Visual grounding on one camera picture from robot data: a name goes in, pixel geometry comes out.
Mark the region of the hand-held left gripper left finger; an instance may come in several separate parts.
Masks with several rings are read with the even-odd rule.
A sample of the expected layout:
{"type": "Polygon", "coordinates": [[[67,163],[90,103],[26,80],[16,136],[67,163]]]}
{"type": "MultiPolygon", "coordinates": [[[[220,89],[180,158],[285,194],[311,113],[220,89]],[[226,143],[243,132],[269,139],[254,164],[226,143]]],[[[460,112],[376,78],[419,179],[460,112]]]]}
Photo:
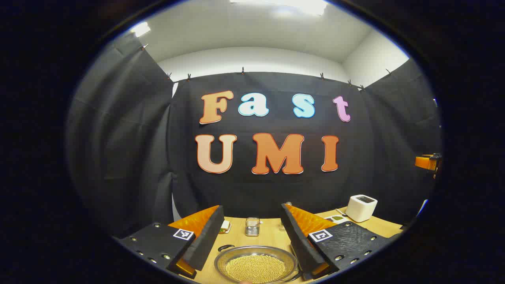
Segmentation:
{"type": "Polygon", "coordinates": [[[194,279],[203,269],[224,220],[223,206],[217,205],[170,224],[149,224],[118,242],[165,273],[194,279]]]}

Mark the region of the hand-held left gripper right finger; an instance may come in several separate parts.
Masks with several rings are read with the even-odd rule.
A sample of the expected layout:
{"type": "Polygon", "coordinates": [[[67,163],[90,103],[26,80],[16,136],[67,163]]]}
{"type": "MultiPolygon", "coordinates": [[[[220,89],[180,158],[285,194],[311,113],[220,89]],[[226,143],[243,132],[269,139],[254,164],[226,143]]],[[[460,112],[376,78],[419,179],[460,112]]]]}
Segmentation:
{"type": "Polygon", "coordinates": [[[351,221],[336,224],[289,204],[281,205],[281,221],[301,273],[309,279],[348,270],[391,243],[351,221]]]}

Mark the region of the stainless steel pot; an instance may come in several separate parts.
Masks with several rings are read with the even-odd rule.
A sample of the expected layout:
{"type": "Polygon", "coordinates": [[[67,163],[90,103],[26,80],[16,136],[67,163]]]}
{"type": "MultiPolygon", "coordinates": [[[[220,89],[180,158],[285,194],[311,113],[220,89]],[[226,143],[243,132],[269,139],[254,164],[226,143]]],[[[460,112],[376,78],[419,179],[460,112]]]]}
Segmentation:
{"type": "Polygon", "coordinates": [[[294,254],[287,252],[281,248],[271,247],[271,246],[233,246],[233,245],[225,245],[219,248],[219,254],[214,261],[214,266],[218,273],[229,279],[230,281],[239,283],[238,280],[232,279],[225,271],[225,265],[232,259],[238,258],[241,256],[248,255],[269,255],[275,257],[282,262],[284,262],[287,271],[281,276],[279,279],[276,279],[273,282],[267,282],[264,284],[274,284],[276,282],[290,282],[294,279],[297,279],[300,276],[301,270],[298,268],[298,261],[294,254]]]}

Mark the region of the pile of yellow soybeans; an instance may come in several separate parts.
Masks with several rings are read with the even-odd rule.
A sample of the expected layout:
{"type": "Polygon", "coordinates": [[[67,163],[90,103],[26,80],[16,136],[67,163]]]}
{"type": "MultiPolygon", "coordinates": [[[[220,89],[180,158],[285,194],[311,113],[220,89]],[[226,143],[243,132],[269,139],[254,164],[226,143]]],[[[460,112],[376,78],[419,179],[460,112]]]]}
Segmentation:
{"type": "Polygon", "coordinates": [[[279,279],[287,271],[281,260],[269,255],[248,255],[230,260],[225,271],[239,282],[264,284],[279,279]]]}

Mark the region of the white toaster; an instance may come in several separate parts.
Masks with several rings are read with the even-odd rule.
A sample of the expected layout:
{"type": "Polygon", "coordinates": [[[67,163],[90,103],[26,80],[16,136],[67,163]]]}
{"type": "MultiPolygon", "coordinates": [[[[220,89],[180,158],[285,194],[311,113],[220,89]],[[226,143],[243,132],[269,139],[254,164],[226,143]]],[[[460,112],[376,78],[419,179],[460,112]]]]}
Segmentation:
{"type": "Polygon", "coordinates": [[[367,221],[372,217],[377,203],[375,198],[364,194],[350,196],[345,214],[355,222],[367,221]]]}

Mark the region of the ceiling light panel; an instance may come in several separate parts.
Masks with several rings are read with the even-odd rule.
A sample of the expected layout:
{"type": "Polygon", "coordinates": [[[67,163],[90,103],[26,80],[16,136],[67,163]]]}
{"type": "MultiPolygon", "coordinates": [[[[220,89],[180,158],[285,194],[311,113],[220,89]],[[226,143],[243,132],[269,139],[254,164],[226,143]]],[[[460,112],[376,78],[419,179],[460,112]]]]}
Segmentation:
{"type": "Polygon", "coordinates": [[[148,22],[140,22],[135,26],[133,26],[130,29],[130,32],[134,34],[136,37],[141,37],[144,36],[144,34],[150,32],[150,26],[148,25],[148,22]]]}
{"type": "Polygon", "coordinates": [[[323,15],[328,5],[326,0],[229,0],[229,2],[233,4],[292,7],[310,15],[323,15]]]}

